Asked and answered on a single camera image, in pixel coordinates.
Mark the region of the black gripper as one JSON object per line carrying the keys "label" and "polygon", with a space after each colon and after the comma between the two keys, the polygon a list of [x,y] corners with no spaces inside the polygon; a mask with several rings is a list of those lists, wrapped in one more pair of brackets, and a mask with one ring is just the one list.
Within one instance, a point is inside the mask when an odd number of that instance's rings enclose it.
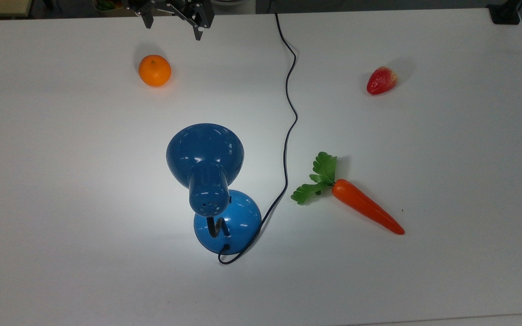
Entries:
{"label": "black gripper", "polygon": [[124,0],[123,8],[140,16],[147,29],[151,29],[153,25],[154,9],[172,13],[192,24],[197,41],[201,40],[204,29],[212,23],[215,17],[209,0]]}

